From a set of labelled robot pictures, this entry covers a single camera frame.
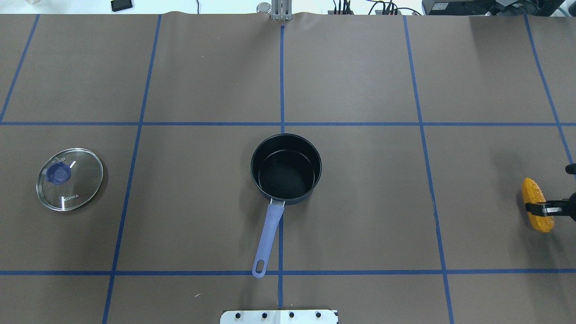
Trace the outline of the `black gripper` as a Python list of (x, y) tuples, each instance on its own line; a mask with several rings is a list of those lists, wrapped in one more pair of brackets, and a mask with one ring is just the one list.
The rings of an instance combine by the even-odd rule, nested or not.
[[(576, 164), (568, 164), (564, 171), (569, 175), (576, 175)], [(576, 193), (568, 200), (553, 200), (537, 203), (525, 203), (527, 213), (539, 217), (568, 216), (576, 221)]]

